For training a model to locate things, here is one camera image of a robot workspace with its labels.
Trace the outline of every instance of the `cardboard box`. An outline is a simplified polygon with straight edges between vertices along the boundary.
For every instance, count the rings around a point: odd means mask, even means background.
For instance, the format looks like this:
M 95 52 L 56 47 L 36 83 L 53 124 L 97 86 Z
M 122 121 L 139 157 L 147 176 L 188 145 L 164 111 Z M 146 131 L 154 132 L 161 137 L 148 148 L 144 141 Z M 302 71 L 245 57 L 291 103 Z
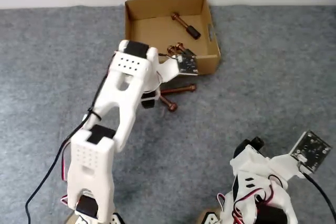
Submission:
M 193 39 L 172 20 L 173 12 L 195 27 L 201 37 Z M 207 0 L 127 0 L 125 38 L 156 47 L 163 54 L 169 45 L 182 42 L 197 55 L 200 74 L 214 73 L 221 58 Z M 160 57 L 160 62 L 164 60 L 166 57 Z

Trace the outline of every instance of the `red and white wire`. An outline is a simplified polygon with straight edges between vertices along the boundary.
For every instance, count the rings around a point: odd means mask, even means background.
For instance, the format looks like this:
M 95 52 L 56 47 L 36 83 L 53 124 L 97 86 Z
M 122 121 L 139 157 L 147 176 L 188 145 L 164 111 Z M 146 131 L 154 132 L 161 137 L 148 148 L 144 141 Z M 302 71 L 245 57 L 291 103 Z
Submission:
M 263 201 L 257 202 L 257 204 L 268 204 L 273 199 L 274 190 L 273 190 L 272 184 L 269 185 L 269 188 L 271 190 L 271 195 L 268 197 L 268 199 L 264 199 Z M 232 211 L 232 217 L 234 218 L 236 224 L 244 224 L 242 214 L 241 214 L 240 210 L 236 207 L 236 203 L 238 203 L 239 201 L 243 201 L 243 200 L 245 200 L 245 199 L 247 199 L 251 196 L 254 196 L 255 193 L 260 191 L 260 190 L 265 191 L 262 188 L 257 188 L 255 190 L 251 191 L 250 193 L 248 193 L 247 195 L 245 195 L 244 197 L 240 198 L 239 200 L 237 200 L 234 203 L 234 207 L 233 207 L 233 211 Z
M 225 201 L 224 194 L 218 193 L 216 198 L 217 198 L 217 201 L 218 201 L 219 205 L 221 206 L 222 212 L 224 212 L 224 205 L 223 205 L 223 202 Z
M 61 203 L 62 203 L 63 205 L 68 206 L 68 195 L 67 195 L 67 194 L 64 195 L 64 196 L 62 196 L 62 198 L 61 198 Z

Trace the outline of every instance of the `robotic arm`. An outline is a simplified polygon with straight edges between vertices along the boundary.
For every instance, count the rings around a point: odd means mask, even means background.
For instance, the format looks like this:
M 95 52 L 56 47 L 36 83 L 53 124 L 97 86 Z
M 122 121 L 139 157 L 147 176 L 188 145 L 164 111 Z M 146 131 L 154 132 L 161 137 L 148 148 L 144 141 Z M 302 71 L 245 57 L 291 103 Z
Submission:
M 122 221 L 113 214 L 114 155 L 126 144 L 139 103 L 145 108 L 153 107 L 160 96 L 160 84 L 180 74 L 177 59 L 170 58 L 160 64 L 158 55 L 156 48 L 123 40 L 110 63 L 92 114 L 71 138 L 68 206 L 80 215 L 83 223 L 118 224 Z M 121 88 L 123 83 L 128 85 L 125 90 Z M 115 106 L 120 110 L 118 129 L 114 131 L 98 125 Z
M 293 176 L 305 178 L 314 173 L 331 147 L 313 132 L 304 132 L 290 153 L 273 158 L 259 150 L 264 145 L 256 137 L 244 140 L 230 161 L 235 180 L 232 190 L 222 198 L 217 216 L 208 212 L 202 224 L 297 224 L 286 190 Z

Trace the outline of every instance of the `copper bolt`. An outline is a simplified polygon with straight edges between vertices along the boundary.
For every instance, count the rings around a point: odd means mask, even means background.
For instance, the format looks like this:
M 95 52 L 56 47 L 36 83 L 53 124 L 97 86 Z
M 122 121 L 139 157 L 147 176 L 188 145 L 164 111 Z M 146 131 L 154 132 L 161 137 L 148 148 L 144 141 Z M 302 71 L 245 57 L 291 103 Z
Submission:
M 177 110 L 178 106 L 175 102 L 168 100 L 166 97 L 163 97 L 162 95 L 160 96 L 160 100 L 168 106 L 168 110 L 170 112 L 174 112 L 175 110 Z
M 171 46 L 171 45 L 167 47 L 167 52 L 170 55 L 177 55 L 178 54 L 176 48 L 174 46 Z
M 189 56 L 195 56 L 196 55 L 190 49 L 184 48 L 184 46 L 181 42 L 176 43 L 175 47 L 177 49 L 181 50 L 182 52 L 184 52 L 186 55 L 189 55 Z
M 188 28 L 188 25 L 186 22 L 184 22 L 178 13 L 172 13 L 172 19 L 178 21 L 182 26 L 184 26 L 186 29 Z
M 189 86 L 186 86 L 186 87 L 161 90 L 161 94 L 173 94 L 173 93 L 181 93 L 181 92 L 186 92 L 186 91 L 194 92 L 196 88 L 197 88 L 196 84 L 190 84 Z
M 184 46 L 183 46 L 183 43 L 181 43 L 181 42 L 176 43 L 175 47 L 176 47 L 177 49 L 181 50 L 181 51 L 185 51 L 185 48 L 184 48 Z

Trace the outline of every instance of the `wire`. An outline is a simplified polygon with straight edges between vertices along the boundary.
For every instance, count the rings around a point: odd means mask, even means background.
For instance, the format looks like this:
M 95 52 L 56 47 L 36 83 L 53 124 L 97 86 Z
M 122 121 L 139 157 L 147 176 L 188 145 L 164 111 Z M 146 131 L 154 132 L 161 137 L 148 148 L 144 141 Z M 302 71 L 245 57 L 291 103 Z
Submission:
M 81 219 L 82 219 L 82 221 L 84 221 L 86 224 L 88 224 L 88 222 L 82 217 L 82 215 L 78 215 Z
M 260 191 L 260 190 L 263 190 L 265 192 L 265 197 L 264 199 L 262 199 L 262 201 L 260 202 L 257 202 L 257 204 L 268 204 L 272 199 L 273 199 L 273 196 L 274 196 L 274 190 L 273 190 L 273 187 L 272 185 L 269 185 L 269 188 L 271 190 L 271 195 L 268 197 L 268 199 L 266 199 L 266 192 L 264 189 L 262 188 L 256 188 L 254 189 L 253 191 L 251 191 L 250 193 L 248 193 L 247 195 L 245 195 L 244 197 L 240 198 L 239 200 L 237 200 L 234 204 L 233 204 L 233 211 L 232 211 L 232 217 L 234 218 L 235 220 L 235 223 L 237 224 L 244 224 L 244 221 L 242 220 L 243 216 L 240 212 L 239 209 L 237 209 L 236 207 L 236 204 L 240 201 L 243 201 L 253 195 L 255 195 L 256 192 Z
M 160 87 L 160 85 L 163 83 L 162 75 L 161 75 L 158 71 L 156 72 L 156 74 L 157 74 L 157 76 L 158 76 L 158 83 L 159 83 L 159 84 L 158 84 L 154 89 L 152 89 L 152 90 L 150 90 L 150 91 L 145 91 L 145 92 L 143 92 L 144 94 L 148 94 L 148 93 L 151 93 L 151 92 L 157 90 L 157 89 Z
M 171 57 L 170 55 L 162 54 L 162 53 L 160 53 L 160 52 L 159 52 L 159 56 L 166 56 L 166 57 L 168 57 L 168 58 L 170 58 L 170 59 L 177 60 L 176 58 L 173 58 L 173 57 Z
M 64 152 L 66 150 L 66 148 L 70 145 L 71 141 L 69 140 L 63 147 L 63 150 L 62 150 L 62 157 L 61 157 L 61 179 L 63 181 L 67 181 L 67 169 L 66 169 L 66 164 L 65 164 L 65 160 L 64 160 Z
M 315 182 L 315 180 L 312 179 L 312 177 L 310 177 L 308 174 L 306 173 L 302 173 L 304 175 L 304 177 L 309 181 L 311 182 L 316 188 L 317 190 L 322 194 L 322 196 L 324 197 L 325 201 L 327 202 L 329 208 L 330 208 L 330 211 L 334 217 L 334 221 L 336 223 L 336 212 L 335 212 L 335 209 L 330 201 L 330 199 L 328 198 L 328 196 L 326 195 L 326 193 L 323 191 L 323 189 Z
M 67 206 L 68 205 L 68 195 L 66 194 L 66 195 L 62 196 L 60 201 L 61 201 L 62 204 Z
M 225 196 L 221 193 L 218 193 L 216 198 L 217 198 L 219 205 L 221 206 L 222 212 L 224 212 L 223 202 L 225 201 Z
M 276 178 L 277 180 L 279 180 L 280 185 L 281 185 L 281 187 L 283 188 L 284 185 L 282 184 L 281 179 L 280 179 L 277 175 L 271 174 L 271 175 L 268 176 L 268 179 L 270 180 L 271 177 L 274 177 L 274 178 Z
M 67 144 L 67 142 L 72 138 L 72 136 L 79 130 L 81 129 L 84 124 L 87 122 L 87 120 L 90 118 L 90 115 L 92 114 L 93 112 L 93 108 L 95 107 L 95 103 L 96 103 L 96 100 L 98 98 L 98 95 L 100 93 L 100 90 L 102 89 L 104 83 L 105 83 L 105 80 L 108 76 L 108 71 L 106 72 L 105 76 L 103 77 L 103 79 L 101 80 L 99 86 L 98 86 L 98 89 L 94 95 L 94 98 L 93 98 L 93 101 L 92 101 L 92 104 L 90 106 L 90 108 L 88 109 L 88 114 L 86 115 L 86 117 L 83 119 L 83 121 L 63 140 L 63 142 L 61 143 L 59 149 L 58 149 L 58 152 L 56 154 L 56 157 L 53 161 L 53 163 L 51 164 L 47 174 L 44 176 L 44 178 L 42 179 L 42 181 L 40 182 L 40 184 L 36 187 L 35 191 L 31 194 L 31 196 L 28 198 L 28 200 L 26 201 L 26 204 L 25 204 L 25 209 L 26 209 L 26 213 L 27 213 L 27 217 L 28 217 L 28 224 L 30 224 L 30 213 L 29 213 L 29 209 L 28 209 L 28 204 L 31 202 L 31 200 L 35 197 L 35 195 L 38 193 L 38 191 L 41 189 L 42 185 L 44 184 L 44 182 L 47 180 L 47 178 L 49 177 L 49 175 L 51 174 L 51 172 L 53 171 L 57 161 L 58 161 L 58 158 L 63 150 L 63 148 L 65 147 L 65 145 Z

